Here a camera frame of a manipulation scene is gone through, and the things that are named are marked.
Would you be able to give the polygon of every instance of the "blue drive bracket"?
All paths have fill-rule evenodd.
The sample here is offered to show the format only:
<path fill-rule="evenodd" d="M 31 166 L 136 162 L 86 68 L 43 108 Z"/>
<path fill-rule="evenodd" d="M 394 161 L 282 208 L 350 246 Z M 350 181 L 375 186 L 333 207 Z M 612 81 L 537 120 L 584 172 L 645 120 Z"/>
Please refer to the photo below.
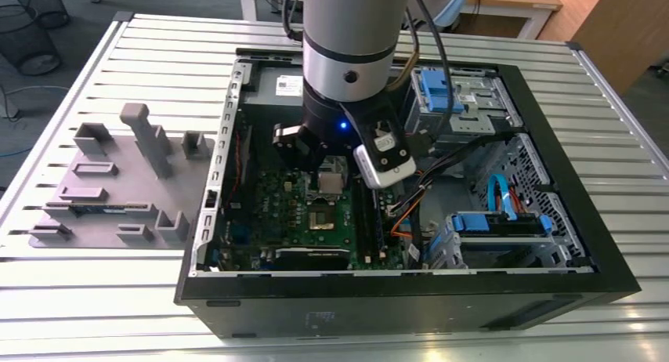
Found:
<path fill-rule="evenodd" d="M 493 174 L 489 179 L 489 210 L 496 212 L 497 205 L 494 204 L 494 185 L 500 183 L 500 192 L 502 193 L 502 206 L 504 212 L 508 214 L 509 219 L 516 221 L 518 216 L 513 211 L 512 205 L 512 194 L 509 193 L 509 183 L 506 182 L 506 178 L 502 174 Z"/>
<path fill-rule="evenodd" d="M 477 213 L 464 213 L 454 215 L 453 227 L 456 231 L 490 231 L 489 221 L 485 218 L 485 214 Z"/>
<path fill-rule="evenodd" d="M 431 113 L 445 113 L 449 109 L 449 85 L 446 84 L 445 73 L 441 70 L 421 71 L 422 89 L 426 94 L 427 110 Z M 465 112 L 465 105 L 458 100 L 453 100 L 454 114 Z"/>

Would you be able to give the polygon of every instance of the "aluminum table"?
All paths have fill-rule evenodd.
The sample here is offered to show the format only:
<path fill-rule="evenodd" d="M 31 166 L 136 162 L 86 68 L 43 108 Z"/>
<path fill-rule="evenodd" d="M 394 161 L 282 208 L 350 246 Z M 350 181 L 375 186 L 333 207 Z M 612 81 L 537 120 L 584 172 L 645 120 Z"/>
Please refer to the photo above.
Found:
<path fill-rule="evenodd" d="M 667 360 L 669 165 L 588 57 L 560 42 L 445 36 L 450 58 L 521 68 L 642 291 L 526 331 L 221 341 L 172 304 L 182 251 L 35 249 L 82 122 L 130 134 L 118 113 L 150 106 L 179 134 L 214 133 L 241 47 L 299 50 L 279 24 L 135 15 L 114 21 L 0 200 L 0 357 L 68 360 Z M 401 36 L 399 56 L 411 39 Z M 421 54 L 437 59 L 421 36 Z"/>

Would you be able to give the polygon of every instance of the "black cable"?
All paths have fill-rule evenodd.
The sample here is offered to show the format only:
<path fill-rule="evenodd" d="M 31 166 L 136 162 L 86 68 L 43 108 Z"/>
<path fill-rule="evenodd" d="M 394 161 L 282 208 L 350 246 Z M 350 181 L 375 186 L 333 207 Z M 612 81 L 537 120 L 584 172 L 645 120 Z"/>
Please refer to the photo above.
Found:
<path fill-rule="evenodd" d="M 474 4 L 474 17 L 472 18 L 472 23 L 470 26 L 474 26 L 477 20 L 480 19 L 480 14 L 481 14 L 481 0 L 477 0 Z"/>
<path fill-rule="evenodd" d="M 291 29 L 291 23 L 289 21 L 289 3 L 291 0 L 283 0 L 283 9 L 282 9 L 282 22 L 283 22 L 283 31 L 286 32 L 286 36 L 294 40 L 302 42 L 302 32 L 294 31 Z"/>
<path fill-rule="evenodd" d="M 271 13 L 282 13 L 282 9 L 277 7 L 273 1 L 265 0 L 265 2 L 273 7 L 273 10 L 270 11 Z"/>
<path fill-rule="evenodd" d="M 10 101 L 7 100 L 7 92 L 4 90 L 3 84 L 0 84 L 0 92 L 3 93 L 4 114 L 7 117 L 7 120 L 11 123 L 16 123 L 19 121 L 19 119 L 22 119 L 22 116 L 19 115 L 19 113 L 16 113 L 16 115 L 14 117 L 10 116 Z"/>
<path fill-rule="evenodd" d="M 423 244 L 422 244 L 422 231 L 421 231 L 421 204 L 417 205 L 411 214 L 409 215 L 409 223 L 411 224 L 411 244 L 418 249 L 418 260 L 411 259 L 409 262 L 410 270 L 419 270 L 423 261 Z"/>
<path fill-rule="evenodd" d="M 449 65 L 449 56 L 446 55 L 446 50 L 444 48 L 444 43 L 441 42 L 439 31 L 437 30 L 435 22 L 431 19 L 430 11 L 427 10 L 426 3 L 422 0 L 417 0 L 418 7 L 421 8 L 422 15 L 426 19 L 427 27 L 430 28 L 431 35 L 435 39 L 437 51 L 439 52 L 441 64 L 444 66 L 444 74 L 446 78 L 446 86 L 449 91 L 449 102 L 446 107 L 446 112 L 444 113 L 439 124 L 435 129 L 435 134 L 439 135 L 441 131 L 450 120 L 450 116 L 453 114 L 453 104 L 456 97 L 456 90 L 453 89 L 453 80 L 450 78 L 450 65 Z"/>
<path fill-rule="evenodd" d="M 393 212 L 398 210 L 403 210 L 405 208 L 410 208 L 415 201 L 419 201 L 421 194 L 427 190 L 427 187 L 431 185 L 434 180 L 434 176 L 439 175 L 448 168 L 456 166 L 461 163 L 469 155 L 482 146 L 490 143 L 496 143 L 498 141 L 510 140 L 520 130 L 514 129 L 509 132 L 502 132 L 497 135 L 481 136 L 477 139 L 472 140 L 457 150 L 452 151 L 444 157 L 439 157 L 437 161 L 431 164 L 430 168 L 425 170 L 418 178 L 417 184 L 411 188 L 411 191 L 406 195 L 406 200 L 401 201 L 394 207 Z"/>
<path fill-rule="evenodd" d="M 291 7 L 291 13 L 289 14 L 289 23 L 293 24 L 293 14 L 295 13 L 297 10 L 297 5 L 299 4 L 301 0 L 295 0 L 293 2 L 293 7 Z"/>
<path fill-rule="evenodd" d="M 496 143 L 498 141 L 510 140 L 520 131 L 502 132 L 490 136 L 481 136 L 466 143 L 457 150 L 450 152 L 446 156 L 441 157 L 422 173 L 418 183 L 425 183 L 434 175 L 439 175 L 449 167 L 457 165 L 468 158 L 468 156 L 482 146 Z"/>

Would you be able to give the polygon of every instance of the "wire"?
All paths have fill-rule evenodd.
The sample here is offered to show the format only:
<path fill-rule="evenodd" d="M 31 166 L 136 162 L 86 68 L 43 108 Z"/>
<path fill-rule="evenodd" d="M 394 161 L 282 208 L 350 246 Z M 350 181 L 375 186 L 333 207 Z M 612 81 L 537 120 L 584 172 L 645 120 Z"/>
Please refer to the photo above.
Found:
<path fill-rule="evenodd" d="M 449 92 L 449 102 L 446 107 L 446 112 L 441 116 L 439 124 L 437 125 L 435 134 L 439 135 L 446 123 L 450 121 L 450 116 L 453 114 L 453 103 L 456 97 L 456 90 L 453 89 L 453 80 L 450 78 L 450 65 L 449 56 L 446 55 L 446 50 L 444 48 L 444 43 L 441 41 L 439 31 L 437 30 L 435 22 L 431 19 L 430 11 L 427 10 L 426 3 L 423 0 L 417 0 L 418 7 L 421 8 L 422 15 L 426 19 L 427 27 L 430 28 L 431 35 L 435 39 L 437 51 L 439 52 L 441 64 L 444 66 L 444 74 L 446 78 L 446 91 Z"/>
<path fill-rule="evenodd" d="M 67 92 L 70 91 L 70 88 L 64 86 L 56 86 L 56 85 L 35 85 L 35 86 L 27 86 L 24 88 L 14 89 L 10 92 L 6 93 L 6 95 L 11 96 L 12 94 L 24 92 L 27 90 L 32 89 L 59 89 L 59 90 L 66 90 Z"/>
<path fill-rule="evenodd" d="M 399 236 L 399 237 L 410 237 L 411 238 L 411 235 L 407 234 L 407 233 L 398 233 L 397 232 L 397 228 L 399 227 L 399 225 L 402 224 L 402 221 L 405 220 L 405 218 L 411 214 L 413 210 L 417 208 L 418 206 L 418 203 L 421 203 L 421 200 L 422 198 L 426 196 L 426 194 L 423 193 L 421 195 L 421 197 L 418 198 L 418 200 L 414 202 L 414 204 L 411 205 L 411 207 L 407 209 L 407 211 L 402 214 L 402 217 L 399 217 L 399 219 L 397 220 L 395 222 L 395 225 L 393 226 L 393 228 L 390 229 L 390 234 L 394 235 L 394 236 Z"/>
<path fill-rule="evenodd" d="M 434 182 L 434 176 L 439 175 L 448 168 L 457 165 L 468 158 L 468 156 L 484 145 L 512 139 L 516 136 L 516 132 L 502 132 L 497 135 L 492 136 L 481 136 L 477 139 L 472 140 L 457 150 L 450 152 L 446 156 L 437 159 L 437 161 L 431 164 L 431 166 L 423 171 L 421 177 L 417 180 L 417 184 L 414 185 L 411 192 L 409 193 L 407 199 L 399 201 L 398 204 L 393 206 L 391 212 L 403 209 L 406 207 L 413 207 L 413 205 L 421 201 L 425 196 L 425 192 L 430 188 L 430 185 Z"/>
<path fill-rule="evenodd" d="M 19 150 L 18 152 L 0 154 L 0 158 L 6 158 L 6 157 L 11 157 L 11 156 L 18 156 L 22 153 L 30 152 L 31 149 L 32 149 L 32 147 L 30 147 L 30 148 L 27 148 L 24 150 Z"/>
<path fill-rule="evenodd" d="M 293 14 L 295 13 L 297 10 L 297 5 L 299 4 L 301 0 L 295 0 L 293 2 L 293 7 L 291 7 L 291 13 L 289 14 L 289 23 L 293 24 Z"/>
<path fill-rule="evenodd" d="M 302 42 L 302 32 L 294 31 L 291 29 L 291 22 L 289 20 L 289 3 L 291 0 L 283 0 L 283 8 L 282 8 L 282 22 L 283 22 L 283 31 L 286 32 L 286 36 L 294 40 Z"/>
<path fill-rule="evenodd" d="M 12 94 L 18 94 L 20 92 L 26 92 L 27 90 L 32 90 L 32 89 L 59 89 L 59 90 L 70 91 L 70 88 L 66 88 L 64 86 L 34 85 L 34 86 L 26 86 L 23 88 L 14 89 L 12 91 L 6 92 L 6 89 L 4 89 L 3 85 L 0 84 L 0 92 L 3 93 L 3 102 L 4 102 L 4 105 L 3 105 L 4 106 L 4 114 L 7 117 L 7 120 L 11 123 L 16 123 L 19 121 L 19 119 L 22 119 L 22 116 L 19 115 L 19 113 L 16 113 L 14 115 L 14 117 L 10 116 L 10 101 L 8 101 L 7 97 L 11 96 Z"/>
<path fill-rule="evenodd" d="M 411 71 L 414 70 L 414 67 L 417 66 L 418 63 L 418 58 L 421 57 L 421 42 L 418 41 L 418 32 L 417 32 L 417 27 L 414 26 L 414 19 L 411 16 L 411 11 L 409 9 L 405 12 L 405 15 L 407 17 L 407 25 L 409 25 L 409 31 L 411 32 L 411 40 L 414 43 L 414 51 L 411 53 L 411 56 L 407 60 L 407 63 L 405 64 L 405 67 L 402 68 L 402 72 L 399 76 L 397 76 L 397 79 L 393 83 L 390 83 L 386 86 L 386 90 L 389 92 L 394 92 L 398 90 L 402 85 L 407 82 L 407 79 L 411 75 Z"/>
<path fill-rule="evenodd" d="M 473 27 L 477 20 L 480 19 L 480 14 L 481 14 L 481 0 L 477 0 L 476 1 L 476 4 L 474 4 L 474 16 L 472 17 L 472 22 L 469 23 L 469 25 Z"/>
<path fill-rule="evenodd" d="M 0 84 L 0 92 L 3 93 L 3 102 L 4 102 L 4 115 L 10 123 L 16 123 L 22 116 L 19 115 L 19 111 L 14 114 L 14 117 L 10 115 L 10 101 L 7 100 L 7 92 L 4 91 L 4 86 Z"/>
<path fill-rule="evenodd" d="M 282 13 L 282 9 L 279 7 L 277 7 L 277 4 L 274 4 L 274 1 L 265 0 L 265 2 L 273 7 L 273 10 L 270 12 Z"/>

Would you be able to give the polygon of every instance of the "label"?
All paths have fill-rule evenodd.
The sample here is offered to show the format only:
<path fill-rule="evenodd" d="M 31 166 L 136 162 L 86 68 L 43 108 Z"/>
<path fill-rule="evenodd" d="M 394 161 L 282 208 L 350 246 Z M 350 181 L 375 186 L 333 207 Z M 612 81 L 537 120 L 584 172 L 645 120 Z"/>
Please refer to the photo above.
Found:
<path fill-rule="evenodd" d="M 279 76 L 277 79 L 277 95 L 302 97 L 302 76 Z"/>
<path fill-rule="evenodd" d="M 421 258 L 421 252 L 418 251 L 418 248 L 413 243 L 411 246 L 409 246 L 409 255 L 411 255 L 415 261 L 418 261 L 418 258 Z"/>
<path fill-rule="evenodd" d="M 470 94 L 460 94 L 458 99 L 461 102 L 477 102 L 477 97 Z"/>
<path fill-rule="evenodd" d="M 541 9 L 557 9 L 557 5 L 550 5 L 550 4 L 533 4 L 532 7 Z"/>
<path fill-rule="evenodd" d="M 374 143 L 377 144 L 377 148 L 379 151 L 385 152 L 395 147 L 395 138 L 391 133 L 378 137 L 374 139 Z"/>

